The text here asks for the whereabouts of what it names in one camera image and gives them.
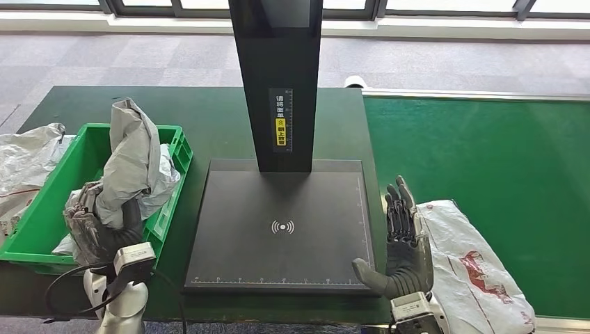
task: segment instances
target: green crate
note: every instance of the green crate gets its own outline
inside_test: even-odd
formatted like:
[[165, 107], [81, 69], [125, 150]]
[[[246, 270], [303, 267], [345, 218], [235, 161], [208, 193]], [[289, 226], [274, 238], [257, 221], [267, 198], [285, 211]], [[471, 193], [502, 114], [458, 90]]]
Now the green crate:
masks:
[[[13, 233], [0, 248], [0, 260], [48, 275], [61, 274], [77, 266], [72, 256], [52, 255], [51, 251], [68, 233], [62, 211], [70, 192], [102, 176], [102, 169], [111, 156], [109, 130], [110, 125], [95, 123], [88, 123], [80, 129]], [[158, 126], [158, 134], [161, 143], [170, 145], [174, 167], [181, 175], [170, 200], [145, 221], [143, 240], [151, 242], [159, 259], [193, 151], [181, 127], [161, 125]]]

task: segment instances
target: black glove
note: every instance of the black glove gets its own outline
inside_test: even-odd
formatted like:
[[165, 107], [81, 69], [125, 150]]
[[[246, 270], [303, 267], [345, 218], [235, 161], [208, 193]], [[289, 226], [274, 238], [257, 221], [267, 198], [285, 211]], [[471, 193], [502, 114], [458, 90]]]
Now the black glove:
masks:
[[356, 277], [381, 296], [394, 299], [414, 292], [428, 293], [433, 284], [432, 254], [428, 235], [422, 231], [412, 193], [401, 176], [395, 180], [398, 191], [388, 185], [387, 267], [385, 275], [366, 261], [352, 263]]

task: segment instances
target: gray carpet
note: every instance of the gray carpet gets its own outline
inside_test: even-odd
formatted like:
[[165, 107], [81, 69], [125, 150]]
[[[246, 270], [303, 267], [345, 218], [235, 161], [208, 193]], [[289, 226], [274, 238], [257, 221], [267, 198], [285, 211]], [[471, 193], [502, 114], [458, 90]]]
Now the gray carpet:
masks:
[[[590, 94], [590, 45], [324, 38], [319, 86], [359, 74], [375, 88]], [[0, 34], [0, 134], [54, 85], [241, 86], [232, 36]], [[95, 321], [0, 318], [0, 333], [93, 333]], [[147, 333], [180, 333], [147, 323]], [[190, 333], [358, 333], [355, 327], [196, 324]]]
[[[42, 319], [1, 318], [0, 333], [3, 334], [82, 334], [94, 333], [98, 326], [93, 320], [72, 320], [43, 324]], [[359, 334], [353, 326], [311, 326], [286, 324], [191, 324], [189, 333], [199, 334]], [[179, 322], [145, 323], [146, 334], [181, 334]]]

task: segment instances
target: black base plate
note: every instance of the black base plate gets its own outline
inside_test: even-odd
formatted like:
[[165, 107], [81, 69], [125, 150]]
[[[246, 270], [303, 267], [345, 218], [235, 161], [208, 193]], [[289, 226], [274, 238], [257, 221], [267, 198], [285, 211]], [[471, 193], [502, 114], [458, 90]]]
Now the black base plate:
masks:
[[185, 291], [370, 295], [351, 266], [374, 266], [369, 227], [360, 161], [260, 173], [256, 160], [213, 159]]

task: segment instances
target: nfc symbol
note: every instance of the nfc symbol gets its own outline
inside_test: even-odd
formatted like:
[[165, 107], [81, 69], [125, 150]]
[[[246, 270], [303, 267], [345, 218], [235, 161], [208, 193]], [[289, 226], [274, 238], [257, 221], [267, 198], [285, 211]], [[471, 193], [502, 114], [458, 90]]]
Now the nfc symbol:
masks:
[[286, 224], [279, 224], [277, 221], [273, 221], [271, 230], [274, 234], [277, 234], [277, 232], [280, 231], [285, 231], [289, 234], [292, 234], [293, 231], [295, 231], [295, 225], [293, 224], [293, 221], [288, 221]]

